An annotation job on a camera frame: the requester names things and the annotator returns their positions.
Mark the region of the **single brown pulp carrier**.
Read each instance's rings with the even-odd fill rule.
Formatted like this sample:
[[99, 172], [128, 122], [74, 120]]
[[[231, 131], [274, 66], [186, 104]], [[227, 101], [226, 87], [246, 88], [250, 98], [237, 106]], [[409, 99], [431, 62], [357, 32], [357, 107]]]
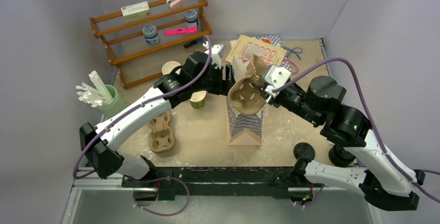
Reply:
[[247, 65], [233, 58], [235, 83], [227, 94], [227, 102], [231, 107], [244, 115], [256, 114], [263, 108], [265, 99], [260, 95], [259, 87], [264, 85], [261, 76], [267, 67], [267, 63], [256, 54], [252, 55]]

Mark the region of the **brown pulp cup carrier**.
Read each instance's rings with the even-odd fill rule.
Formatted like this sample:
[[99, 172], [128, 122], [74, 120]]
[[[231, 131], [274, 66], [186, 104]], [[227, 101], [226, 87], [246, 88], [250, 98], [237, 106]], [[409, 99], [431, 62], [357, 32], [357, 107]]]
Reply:
[[171, 112], [163, 113], [148, 123], [148, 145], [152, 152], [163, 153], [175, 145], [175, 134], [170, 127]]

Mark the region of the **blue checkered paper bag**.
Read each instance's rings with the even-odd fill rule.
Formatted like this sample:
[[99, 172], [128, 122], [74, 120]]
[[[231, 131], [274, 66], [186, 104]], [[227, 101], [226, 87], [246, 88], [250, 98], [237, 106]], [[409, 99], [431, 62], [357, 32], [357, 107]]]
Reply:
[[252, 115], [245, 115], [234, 108], [235, 102], [240, 104], [255, 103], [257, 90], [247, 80], [240, 84], [238, 92], [232, 100], [227, 98], [229, 141], [228, 145], [261, 146], [263, 110]]

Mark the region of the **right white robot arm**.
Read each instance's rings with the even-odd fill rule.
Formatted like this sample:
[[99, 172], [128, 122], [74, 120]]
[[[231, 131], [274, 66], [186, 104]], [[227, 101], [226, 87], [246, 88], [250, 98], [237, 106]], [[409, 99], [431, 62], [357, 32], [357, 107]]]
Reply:
[[359, 193], [371, 205], [385, 211], [415, 211], [416, 185], [425, 173], [406, 167], [380, 144], [372, 122], [360, 110], [342, 103], [344, 87], [328, 76], [312, 79], [307, 90], [282, 75], [263, 77], [262, 95], [272, 106], [281, 106], [320, 127], [333, 144], [331, 165], [299, 157], [291, 172], [294, 184], [328, 184]]

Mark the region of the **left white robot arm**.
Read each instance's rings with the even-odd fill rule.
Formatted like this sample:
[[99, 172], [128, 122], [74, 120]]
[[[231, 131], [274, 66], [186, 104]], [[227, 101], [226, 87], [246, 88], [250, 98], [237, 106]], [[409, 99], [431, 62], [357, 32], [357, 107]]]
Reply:
[[154, 118], [188, 101], [193, 93], [227, 95], [234, 83], [231, 65], [222, 66], [208, 54], [195, 52], [114, 117], [97, 125], [83, 124], [79, 129], [80, 157], [86, 157], [100, 178], [119, 173], [133, 177], [141, 187], [149, 187], [155, 180], [152, 163], [119, 153], [120, 146]]

